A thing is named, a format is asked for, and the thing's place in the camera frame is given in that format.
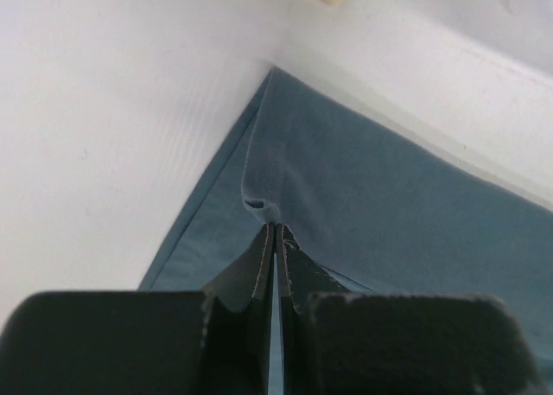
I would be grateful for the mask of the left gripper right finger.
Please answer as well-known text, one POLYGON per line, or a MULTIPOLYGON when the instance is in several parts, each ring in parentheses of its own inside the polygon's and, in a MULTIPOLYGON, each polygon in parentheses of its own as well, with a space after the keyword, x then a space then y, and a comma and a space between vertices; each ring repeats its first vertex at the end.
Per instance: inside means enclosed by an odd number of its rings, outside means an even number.
POLYGON ((482 295, 351 291, 276 227, 287 394, 545 394, 510 310, 482 295))

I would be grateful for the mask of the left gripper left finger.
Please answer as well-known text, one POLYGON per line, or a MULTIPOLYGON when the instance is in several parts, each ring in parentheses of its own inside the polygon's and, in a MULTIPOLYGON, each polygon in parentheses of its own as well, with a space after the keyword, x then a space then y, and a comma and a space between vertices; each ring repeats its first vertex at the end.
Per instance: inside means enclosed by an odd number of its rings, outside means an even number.
POLYGON ((275 232, 201 290, 30 296, 1 334, 2 393, 266 393, 275 232))

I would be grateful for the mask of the blue-grey t shirt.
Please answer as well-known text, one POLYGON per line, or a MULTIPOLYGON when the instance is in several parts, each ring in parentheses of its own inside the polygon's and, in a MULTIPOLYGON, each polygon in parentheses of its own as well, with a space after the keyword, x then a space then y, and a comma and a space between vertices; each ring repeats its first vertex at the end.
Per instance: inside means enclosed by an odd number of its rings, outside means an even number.
POLYGON ((552 213, 272 69, 194 187, 145 290, 191 290, 288 226, 355 290, 481 293, 552 377, 552 213))

